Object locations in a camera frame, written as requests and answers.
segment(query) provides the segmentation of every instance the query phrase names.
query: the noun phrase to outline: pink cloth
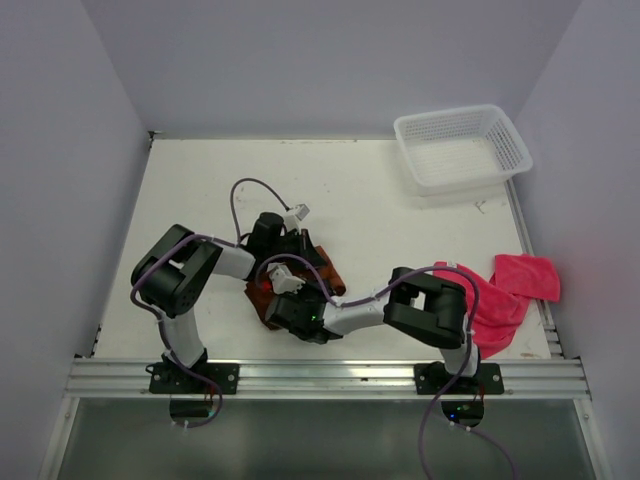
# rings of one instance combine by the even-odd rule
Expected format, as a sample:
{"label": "pink cloth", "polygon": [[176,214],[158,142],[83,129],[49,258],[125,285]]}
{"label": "pink cloth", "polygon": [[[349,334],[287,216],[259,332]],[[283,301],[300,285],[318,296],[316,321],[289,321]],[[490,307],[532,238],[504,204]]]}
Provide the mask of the pink cloth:
{"label": "pink cloth", "polygon": [[[436,262],[435,265],[447,263]],[[497,255],[495,273],[488,282],[464,265],[457,265],[457,268],[471,275],[480,291],[473,330],[474,342],[482,358],[489,358],[511,344],[532,298],[560,299],[560,279],[547,258],[526,254]],[[465,288],[467,311],[470,312],[475,295],[469,281],[453,272],[434,272],[434,275]]]}

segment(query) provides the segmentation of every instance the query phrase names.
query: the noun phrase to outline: white surface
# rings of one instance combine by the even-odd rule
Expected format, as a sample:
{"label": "white surface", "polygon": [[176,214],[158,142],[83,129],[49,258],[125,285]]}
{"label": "white surface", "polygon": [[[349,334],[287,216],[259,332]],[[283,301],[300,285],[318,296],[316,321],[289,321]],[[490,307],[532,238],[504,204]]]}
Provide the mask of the white surface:
{"label": "white surface", "polygon": [[0,65],[0,478],[25,480],[91,351],[148,136],[78,0],[0,2]]}
{"label": "white surface", "polygon": [[535,158],[518,193],[563,282],[554,318],[580,355],[615,478],[640,478],[640,4],[585,0],[516,125]]}
{"label": "white surface", "polygon": [[393,126],[421,195],[495,185],[531,169],[529,150],[495,105],[400,117]]}
{"label": "white surface", "polygon": [[[521,253],[504,187],[474,203],[432,206],[409,197],[398,175],[397,142],[160,140],[154,144],[97,348],[100,357],[152,358],[162,353],[154,321],[128,299],[135,264],[174,223],[233,240],[229,189],[258,177],[294,205],[306,203],[304,224],[345,281],[348,294],[387,283],[397,266],[437,260],[463,263],[484,277],[497,253]],[[262,187],[241,186],[236,205],[242,231],[258,214],[279,211]],[[314,345],[257,318],[241,281],[212,277],[196,305],[202,341],[214,358],[428,359],[436,349],[380,326]],[[532,305],[512,346],[499,358],[548,358],[541,319]]]}
{"label": "white surface", "polygon": [[389,135],[478,103],[516,117],[580,0],[83,0],[149,129]]}

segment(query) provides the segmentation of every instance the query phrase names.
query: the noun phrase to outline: brown object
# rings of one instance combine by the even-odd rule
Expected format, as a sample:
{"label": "brown object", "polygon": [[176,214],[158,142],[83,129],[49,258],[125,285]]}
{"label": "brown object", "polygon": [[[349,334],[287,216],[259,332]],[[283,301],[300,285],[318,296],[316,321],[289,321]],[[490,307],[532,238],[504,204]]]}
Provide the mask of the brown object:
{"label": "brown object", "polygon": [[[342,278],[338,274],[336,268],[333,266],[333,262],[327,255],[327,252],[324,251],[322,247],[316,247],[316,250],[320,254],[322,258],[327,262],[326,267],[321,267],[318,269],[318,273],[320,274],[320,278],[323,280],[327,280],[329,282],[329,286],[336,292],[336,295],[342,296],[347,291],[347,287],[344,285]],[[303,278],[314,280],[313,274],[308,270],[301,270],[300,264],[297,262],[285,262],[291,273],[299,275]],[[260,285],[267,285],[269,282],[269,275],[267,273],[263,273],[260,275]],[[265,317],[267,315],[267,308],[269,308],[269,304],[271,300],[273,300],[276,296],[273,291],[263,289],[262,287],[256,286],[255,282],[247,282],[246,288],[244,290],[244,294],[247,296],[249,301],[253,304],[253,307],[256,309],[256,313],[260,318],[260,321],[269,329],[269,330],[280,330],[280,327],[270,324],[265,321]]]}

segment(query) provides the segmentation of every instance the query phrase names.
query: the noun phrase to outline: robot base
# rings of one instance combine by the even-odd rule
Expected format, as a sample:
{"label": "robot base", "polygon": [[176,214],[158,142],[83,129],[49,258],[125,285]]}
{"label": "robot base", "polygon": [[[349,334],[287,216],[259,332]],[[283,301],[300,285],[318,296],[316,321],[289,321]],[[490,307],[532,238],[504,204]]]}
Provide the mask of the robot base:
{"label": "robot base", "polygon": [[[162,362],[148,365],[151,374],[149,393],[157,395],[189,395],[205,393],[207,386],[184,373],[171,360],[162,356]],[[191,368],[193,372],[210,378],[218,384],[224,395],[233,395],[238,388],[240,366],[237,363],[208,363],[206,351]]]}
{"label": "robot base", "polygon": [[[418,395],[435,395],[453,375],[444,368],[444,363],[418,363],[413,367],[413,379]],[[500,365],[479,362],[473,377],[460,377],[443,395],[476,395],[484,387],[484,395],[502,395],[504,384]]]}

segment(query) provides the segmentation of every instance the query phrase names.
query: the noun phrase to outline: white basket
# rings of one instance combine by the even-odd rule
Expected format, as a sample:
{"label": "white basket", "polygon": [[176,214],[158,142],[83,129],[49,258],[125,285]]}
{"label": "white basket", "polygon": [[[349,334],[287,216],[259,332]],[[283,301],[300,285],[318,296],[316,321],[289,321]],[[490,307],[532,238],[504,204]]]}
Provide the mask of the white basket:
{"label": "white basket", "polygon": [[516,127],[495,105],[400,117],[393,126],[420,195],[504,182],[533,165]]}

